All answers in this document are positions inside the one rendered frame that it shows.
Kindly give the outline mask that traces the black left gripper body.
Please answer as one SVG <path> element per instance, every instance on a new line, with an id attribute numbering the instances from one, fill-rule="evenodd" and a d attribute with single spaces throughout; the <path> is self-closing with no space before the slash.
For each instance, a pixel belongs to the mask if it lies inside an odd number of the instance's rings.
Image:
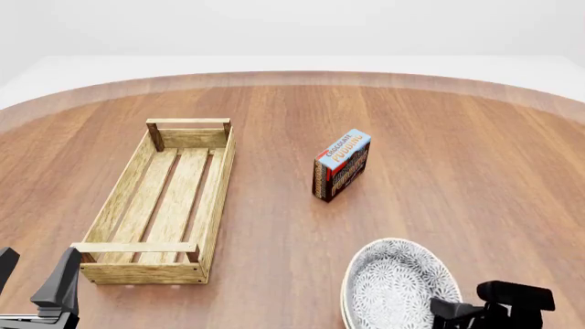
<path id="1" fill-rule="evenodd" d="M 79 317 L 70 312 L 0 314 L 0 329 L 76 329 Z"/>

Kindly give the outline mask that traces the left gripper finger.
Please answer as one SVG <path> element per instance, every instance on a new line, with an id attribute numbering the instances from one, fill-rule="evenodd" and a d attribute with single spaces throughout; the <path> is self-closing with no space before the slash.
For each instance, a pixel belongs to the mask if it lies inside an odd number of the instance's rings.
<path id="1" fill-rule="evenodd" d="M 0 249 L 0 292 L 15 269 L 20 255 L 9 247 Z"/>
<path id="2" fill-rule="evenodd" d="M 51 275 L 30 299 L 37 306 L 38 317 L 79 314 L 80 263 L 81 253 L 72 247 L 66 249 Z"/>

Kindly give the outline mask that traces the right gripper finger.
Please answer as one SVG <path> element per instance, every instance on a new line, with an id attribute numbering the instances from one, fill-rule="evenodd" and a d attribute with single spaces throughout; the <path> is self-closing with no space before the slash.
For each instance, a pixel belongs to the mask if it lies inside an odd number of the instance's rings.
<path id="1" fill-rule="evenodd" d="M 469 329 L 474 318 L 484 313 L 484 308 L 469 303 L 454 303 L 431 298 L 432 329 Z"/>

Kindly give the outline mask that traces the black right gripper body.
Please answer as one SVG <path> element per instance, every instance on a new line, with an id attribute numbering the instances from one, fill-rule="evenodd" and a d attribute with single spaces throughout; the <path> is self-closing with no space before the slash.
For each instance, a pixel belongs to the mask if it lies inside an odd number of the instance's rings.
<path id="1" fill-rule="evenodd" d="M 543 302 L 514 303 L 506 309 L 499 303 L 472 306 L 464 303 L 461 313 L 471 323 L 466 329 L 543 329 Z"/>

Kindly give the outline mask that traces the white grey patterned bowl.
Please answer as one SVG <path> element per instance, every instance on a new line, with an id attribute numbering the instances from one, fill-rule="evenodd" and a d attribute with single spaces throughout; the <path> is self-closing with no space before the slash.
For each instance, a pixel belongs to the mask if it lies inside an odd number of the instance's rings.
<path id="1" fill-rule="evenodd" d="M 431 298 L 463 300 L 443 262 L 411 240 L 374 240 L 346 268 L 342 320 L 346 329 L 431 329 Z"/>

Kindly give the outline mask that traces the wooden slat tray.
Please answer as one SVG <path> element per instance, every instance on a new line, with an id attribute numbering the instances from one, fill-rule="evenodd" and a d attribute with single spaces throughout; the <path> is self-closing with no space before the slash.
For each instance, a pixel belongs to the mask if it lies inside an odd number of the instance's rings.
<path id="1" fill-rule="evenodd" d="M 83 241 L 94 284 L 205 284 L 235 157 L 231 120 L 150 119 Z"/>

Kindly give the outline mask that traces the chocolate pudding box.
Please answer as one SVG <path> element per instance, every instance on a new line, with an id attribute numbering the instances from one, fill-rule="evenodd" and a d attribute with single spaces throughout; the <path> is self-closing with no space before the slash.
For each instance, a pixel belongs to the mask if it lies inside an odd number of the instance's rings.
<path id="1" fill-rule="evenodd" d="M 364 172 L 371 136 L 357 129 L 345 133 L 314 158 L 312 193 L 330 202 Z"/>

